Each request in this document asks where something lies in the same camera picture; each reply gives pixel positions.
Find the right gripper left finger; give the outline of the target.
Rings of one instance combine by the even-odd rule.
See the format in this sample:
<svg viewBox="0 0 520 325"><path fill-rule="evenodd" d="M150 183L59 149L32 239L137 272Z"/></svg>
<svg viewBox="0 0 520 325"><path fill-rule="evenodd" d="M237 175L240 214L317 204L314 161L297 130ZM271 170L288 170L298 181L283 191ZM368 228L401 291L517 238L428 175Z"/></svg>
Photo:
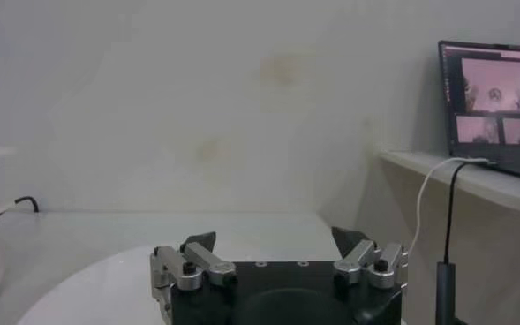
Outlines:
<svg viewBox="0 0 520 325"><path fill-rule="evenodd" d="M231 287L237 282L237 267L213 253L216 233L193 235L178 249L157 246L150 253L153 289L175 285L180 291L197 291L205 281L213 286Z"/></svg>

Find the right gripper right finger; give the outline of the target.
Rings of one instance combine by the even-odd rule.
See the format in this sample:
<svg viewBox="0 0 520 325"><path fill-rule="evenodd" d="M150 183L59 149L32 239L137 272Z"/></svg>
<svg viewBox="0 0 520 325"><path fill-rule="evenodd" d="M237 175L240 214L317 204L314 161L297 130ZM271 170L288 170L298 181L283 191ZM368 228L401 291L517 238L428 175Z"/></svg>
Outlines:
<svg viewBox="0 0 520 325"><path fill-rule="evenodd" d="M408 287L408 252L402 244L379 247L363 232L335 226L331 234L342 257L333 263L334 272L348 285L364 278L377 290Z"/></svg>

